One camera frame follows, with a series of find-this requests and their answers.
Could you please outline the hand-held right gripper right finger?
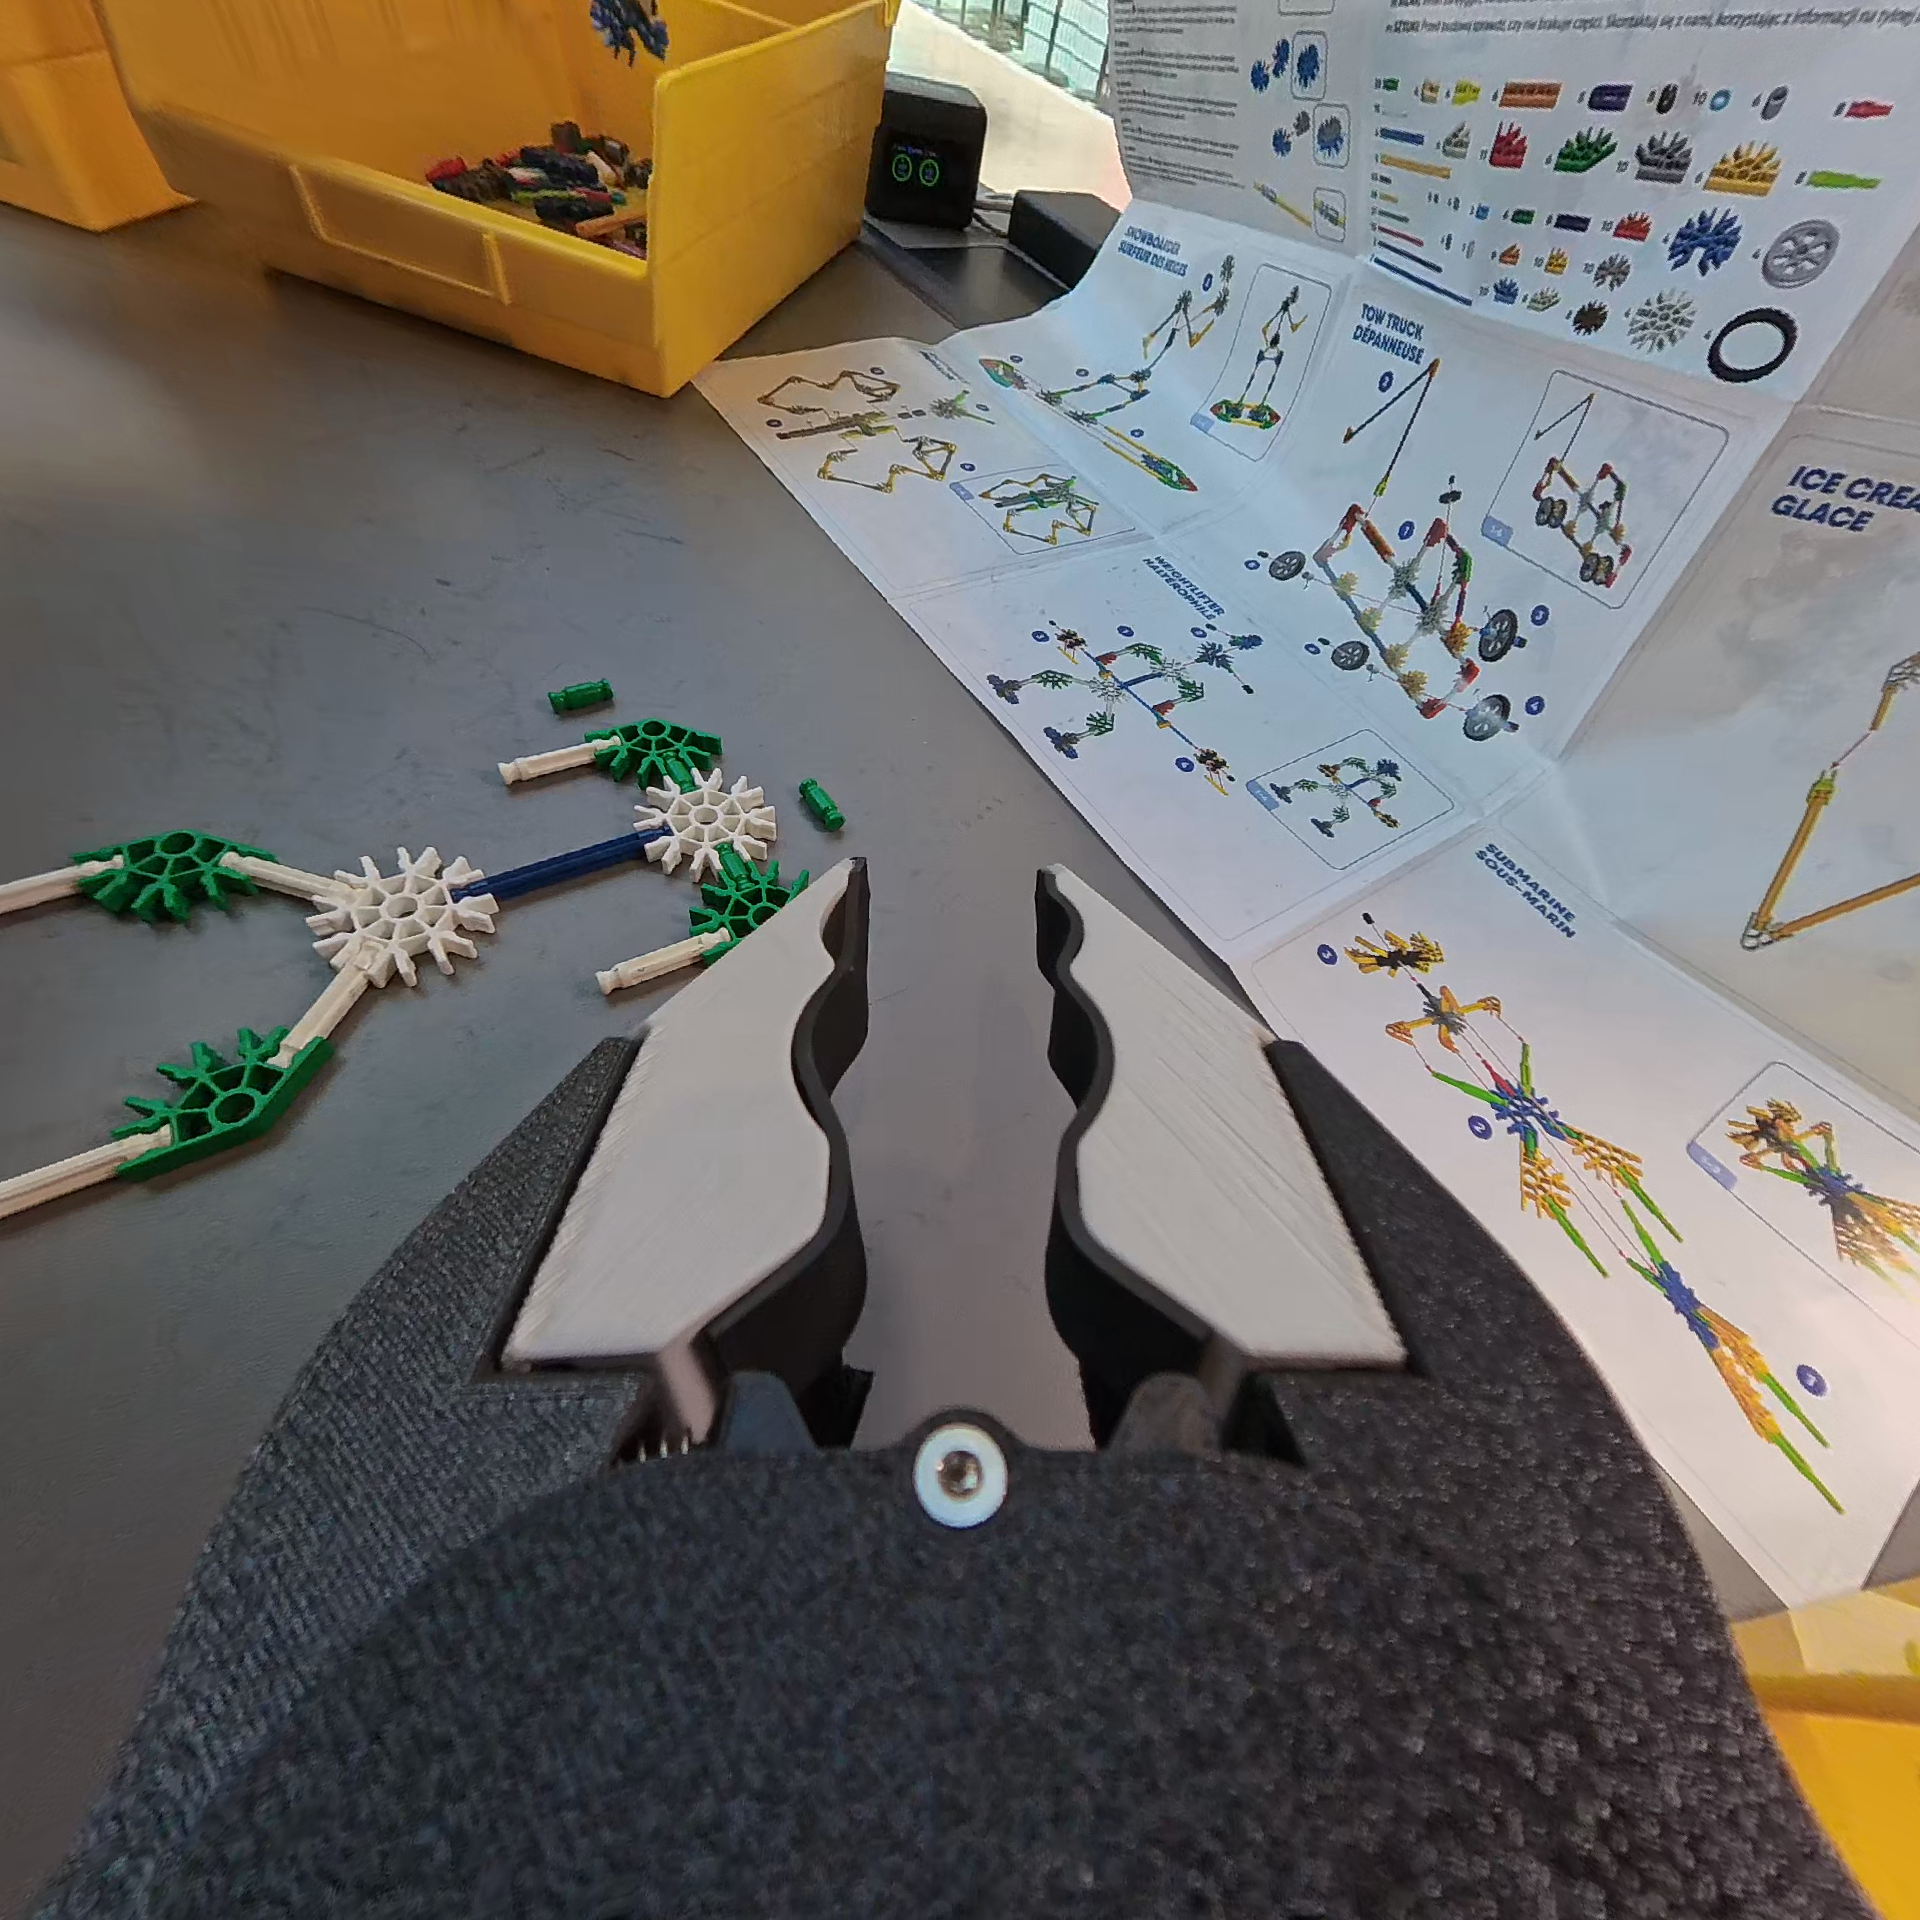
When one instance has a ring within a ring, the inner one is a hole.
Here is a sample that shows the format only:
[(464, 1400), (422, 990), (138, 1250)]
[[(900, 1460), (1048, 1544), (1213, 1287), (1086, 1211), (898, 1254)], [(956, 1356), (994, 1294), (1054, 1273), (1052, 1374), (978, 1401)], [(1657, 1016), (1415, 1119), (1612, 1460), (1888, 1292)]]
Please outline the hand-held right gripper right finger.
[(1404, 1374), (1276, 1035), (1069, 868), (1037, 871), (1034, 927), (1072, 1099), (1044, 1292), (1094, 1448), (1230, 1446), (1260, 1376)]

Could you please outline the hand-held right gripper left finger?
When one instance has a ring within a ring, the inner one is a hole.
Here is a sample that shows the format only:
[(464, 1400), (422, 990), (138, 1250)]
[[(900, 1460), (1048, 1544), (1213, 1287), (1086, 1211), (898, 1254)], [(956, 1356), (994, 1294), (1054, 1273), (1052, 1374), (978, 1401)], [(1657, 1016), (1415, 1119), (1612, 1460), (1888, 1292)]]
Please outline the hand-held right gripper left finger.
[(831, 1094), (868, 1035), (861, 858), (657, 1006), (505, 1330), (502, 1376), (637, 1376), (642, 1428), (702, 1448), (776, 1379), (845, 1449), (872, 1386), (845, 1347), (865, 1250)]

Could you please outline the green white toy connector assembly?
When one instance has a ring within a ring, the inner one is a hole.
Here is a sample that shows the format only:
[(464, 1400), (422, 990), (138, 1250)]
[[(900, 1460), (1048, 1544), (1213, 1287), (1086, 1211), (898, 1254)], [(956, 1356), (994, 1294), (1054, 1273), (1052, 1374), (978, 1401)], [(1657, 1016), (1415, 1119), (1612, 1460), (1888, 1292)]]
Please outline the green white toy connector assembly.
[(782, 875), (776, 809), (757, 785), (725, 777), (721, 753), (718, 735), (649, 715), (592, 730), (573, 748), (500, 762), (502, 785), (592, 769), (636, 782), (642, 799), (623, 833), (481, 880), (453, 883), (453, 902), (490, 897), (502, 906), (644, 862), (689, 880), (687, 938), (601, 969), (598, 993), (636, 993), (663, 977), (711, 968), (809, 888), (807, 871)]

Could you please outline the pile of colourful toy pieces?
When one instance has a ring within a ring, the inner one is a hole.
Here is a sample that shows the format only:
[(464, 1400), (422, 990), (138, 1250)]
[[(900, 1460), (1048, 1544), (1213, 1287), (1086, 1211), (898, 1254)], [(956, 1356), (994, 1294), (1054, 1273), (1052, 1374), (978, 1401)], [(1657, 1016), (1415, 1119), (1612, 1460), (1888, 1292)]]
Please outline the pile of colourful toy pieces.
[(446, 155), (422, 184), (448, 199), (505, 211), (551, 233), (646, 258), (646, 199), (654, 163), (623, 139), (559, 122), (545, 143), (479, 161)]

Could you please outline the grey desk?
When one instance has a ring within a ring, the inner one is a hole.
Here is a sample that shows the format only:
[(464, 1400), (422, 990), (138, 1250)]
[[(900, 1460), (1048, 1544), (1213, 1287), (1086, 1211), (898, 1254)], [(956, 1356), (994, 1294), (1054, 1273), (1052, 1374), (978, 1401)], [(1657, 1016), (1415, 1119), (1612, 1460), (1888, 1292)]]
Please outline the grey desk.
[(1863, 1915), (1640, 1442), (1310, 1049), (1412, 1348), (1086, 1439), (1034, 883), (1127, 871), (700, 400), (69, 230), (4, 242), (4, 880), (196, 830), (487, 875), (543, 688), (861, 858), (854, 1439), (665, 1448), (500, 1347), (684, 930), (642, 862), (370, 990), (257, 1142), (4, 1219), (4, 1825), (45, 1915)]

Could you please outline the folded paper instruction sheet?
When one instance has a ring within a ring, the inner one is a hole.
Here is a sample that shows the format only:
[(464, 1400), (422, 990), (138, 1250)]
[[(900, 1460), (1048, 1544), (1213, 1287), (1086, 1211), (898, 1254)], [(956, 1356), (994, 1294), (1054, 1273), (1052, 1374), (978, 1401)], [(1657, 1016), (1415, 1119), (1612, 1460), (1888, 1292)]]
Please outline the folded paper instruction sheet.
[(1505, 1244), (1914, 1571), (1914, 6), (1113, 6), (1073, 294), (709, 403)]

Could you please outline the black power adapter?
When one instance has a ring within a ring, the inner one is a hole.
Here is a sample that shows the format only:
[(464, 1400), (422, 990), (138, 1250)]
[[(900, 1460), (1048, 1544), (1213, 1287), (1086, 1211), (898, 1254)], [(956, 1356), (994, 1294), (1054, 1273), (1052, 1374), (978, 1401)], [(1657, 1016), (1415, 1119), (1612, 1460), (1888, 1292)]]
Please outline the black power adapter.
[(1023, 188), (1008, 209), (1006, 246), (1069, 291), (1088, 275), (1117, 220), (1119, 211), (1097, 194)]

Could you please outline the black device with green display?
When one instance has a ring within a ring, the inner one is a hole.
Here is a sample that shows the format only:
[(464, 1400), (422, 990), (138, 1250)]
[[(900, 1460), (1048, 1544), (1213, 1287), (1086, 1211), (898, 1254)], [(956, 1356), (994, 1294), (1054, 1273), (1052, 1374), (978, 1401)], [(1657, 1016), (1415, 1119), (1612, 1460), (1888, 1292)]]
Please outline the black device with green display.
[(865, 212), (960, 232), (975, 211), (989, 116), (969, 87), (888, 76), (870, 145)]

